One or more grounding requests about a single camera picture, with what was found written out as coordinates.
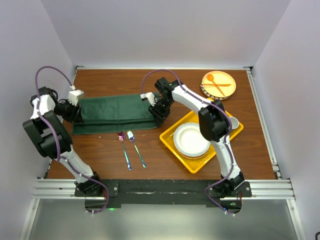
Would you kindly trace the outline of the dark green cloth napkin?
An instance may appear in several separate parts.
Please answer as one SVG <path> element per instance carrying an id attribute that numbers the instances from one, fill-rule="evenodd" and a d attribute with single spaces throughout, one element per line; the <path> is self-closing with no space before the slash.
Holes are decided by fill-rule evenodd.
<path id="1" fill-rule="evenodd" d="M 150 130 L 157 127 L 150 103 L 139 94 L 87 97 L 79 101 L 83 123 L 73 124 L 74 135 Z"/>

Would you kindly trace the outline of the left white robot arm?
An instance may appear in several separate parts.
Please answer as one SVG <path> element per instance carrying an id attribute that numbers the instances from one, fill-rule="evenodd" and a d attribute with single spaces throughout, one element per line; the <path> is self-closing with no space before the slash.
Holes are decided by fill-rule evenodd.
<path id="1" fill-rule="evenodd" d="M 100 196 L 104 184 L 99 175 L 78 156 L 71 135 L 59 117 L 71 124 L 82 124 L 79 98 L 83 91 L 71 87 L 68 99 L 58 99 L 58 93 L 48 87 L 38 90 L 30 99 L 33 113 L 22 126 L 38 153 L 62 164 L 75 178 L 79 191 L 89 196 Z"/>

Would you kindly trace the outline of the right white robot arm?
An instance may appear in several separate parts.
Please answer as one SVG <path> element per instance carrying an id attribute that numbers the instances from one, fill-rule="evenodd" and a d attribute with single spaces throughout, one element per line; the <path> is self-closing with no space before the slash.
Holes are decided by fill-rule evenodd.
<path id="1" fill-rule="evenodd" d="M 232 123 L 219 100 L 210 101 L 191 91 L 178 79 L 168 82 L 164 77 L 155 83 L 160 96 L 152 92 L 142 93 L 140 98 L 150 103 L 149 112 L 155 118 L 157 125 L 162 125 L 170 114 L 174 102 L 180 103 L 192 110 L 198 116 L 199 130 L 202 136 L 211 143 L 217 156 L 221 180 L 209 186 L 220 192 L 221 196 L 235 196 L 244 183 L 245 178 L 235 160 L 230 133 Z"/>

